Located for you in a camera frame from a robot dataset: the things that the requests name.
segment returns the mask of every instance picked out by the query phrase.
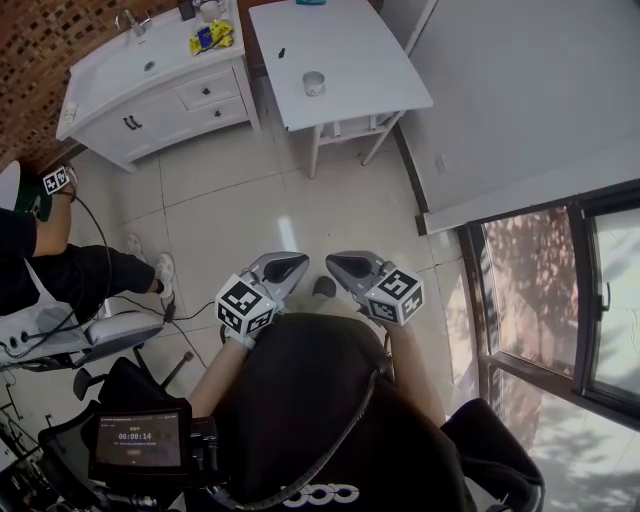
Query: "sink vanity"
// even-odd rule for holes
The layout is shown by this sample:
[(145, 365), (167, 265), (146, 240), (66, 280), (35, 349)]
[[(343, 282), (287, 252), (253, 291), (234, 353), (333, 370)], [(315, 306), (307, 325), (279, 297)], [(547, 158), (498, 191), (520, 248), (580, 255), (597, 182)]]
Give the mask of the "sink vanity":
[(189, 38), (206, 23), (173, 9), (128, 30), (71, 68), (56, 138), (72, 137), (134, 172), (135, 160), (201, 133), (245, 121), (260, 123), (244, 59), (238, 7), (223, 19), (233, 45), (193, 56)]

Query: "table leg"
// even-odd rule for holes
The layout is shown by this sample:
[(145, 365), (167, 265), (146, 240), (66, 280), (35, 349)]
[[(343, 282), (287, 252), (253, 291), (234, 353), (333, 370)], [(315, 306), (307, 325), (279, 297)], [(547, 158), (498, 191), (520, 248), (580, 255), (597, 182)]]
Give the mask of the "table leg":
[(322, 135), (323, 124), (314, 126), (313, 143), (311, 145), (311, 169), (309, 169), (309, 178), (316, 177), (316, 166), (318, 165), (318, 149), (320, 148), (320, 136)]
[(369, 151), (369, 154), (367, 155), (367, 157), (362, 161), (362, 165), (367, 165), (371, 161), (371, 159), (373, 158), (373, 155), (376, 154), (376, 151), (378, 151), (378, 148), (384, 142), (384, 139), (387, 138), (387, 135), (389, 135), (389, 132), (393, 129), (395, 124), (398, 122), (398, 119), (400, 119), (405, 114), (405, 112), (406, 110), (401, 110), (400, 112), (396, 112), (393, 115), (393, 117), (389, 119), (389, 121), (387, 121), (387, 129), (384, 132), (382, 132), (380, 135), (378, 135), (378, 139), (376, 140), (376, 143), (373, 145), (373, 148), (371, 148), (371, 151)]
[(238, 89), (240, 89), (240, 94), (242, 95), (242, 101), (244, 102), (244, 106), (247, 110), (247, 116), (249, 116), (249, 121), (251, 122), (251, 127), (253, 128), (253, 133), (260, 137), (262, 135), (262, 130), (260, 128), (260, 117), (258, 116), (258, 112), (256, 111), (256, 105), (253, 101), (253, 94), (251, 93), (251, 86), (249, 85), (248, 71), (247, 71), (247, 63), (244, 57), (237, 57), (231, 60), (231, 67), (233, 68), (233, 72), (236, 76), (236, 81), (238, 82)]

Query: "timer display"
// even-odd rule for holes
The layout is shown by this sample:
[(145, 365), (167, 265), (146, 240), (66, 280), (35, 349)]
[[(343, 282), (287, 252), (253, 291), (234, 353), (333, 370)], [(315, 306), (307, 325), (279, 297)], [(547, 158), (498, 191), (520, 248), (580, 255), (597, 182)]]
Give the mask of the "timer display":
[(177, 413), (100, 416), (96, 462), (119, 466), (180, 466)]

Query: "fiducial marker cube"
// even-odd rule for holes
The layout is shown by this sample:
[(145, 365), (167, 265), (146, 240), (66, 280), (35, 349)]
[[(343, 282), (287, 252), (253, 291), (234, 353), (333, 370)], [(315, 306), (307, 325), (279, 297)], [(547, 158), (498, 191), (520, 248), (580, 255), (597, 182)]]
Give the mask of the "fiducial marker cube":
[(57, 192), (70, 182), (71, 178), (69, 178), (67, 170), (64, 166), (59, 167), (52, 173), (47, 174), (44, 178), (42, 178), (42, 183), (44, 184), (44, 189), (46, 190), (47, 195), (51, 195)]
[(378, 281), (365, 297), (371, 318), (404, 325), (424, 304), (424, 286), (417, 274), (396, 267)]
[(233, 274), (216, 295), (216, 316), (238, 340), (256, 333), (273, 320), (276, 304), (257, 288)]

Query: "window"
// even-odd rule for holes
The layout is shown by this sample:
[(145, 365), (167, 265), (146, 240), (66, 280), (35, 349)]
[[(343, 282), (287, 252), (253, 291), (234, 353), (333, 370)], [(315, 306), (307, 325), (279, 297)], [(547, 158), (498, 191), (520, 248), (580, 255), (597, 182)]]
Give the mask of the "window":
[(500, 369), (640, 431), (640, 182), (459, 235), (484, 394)]

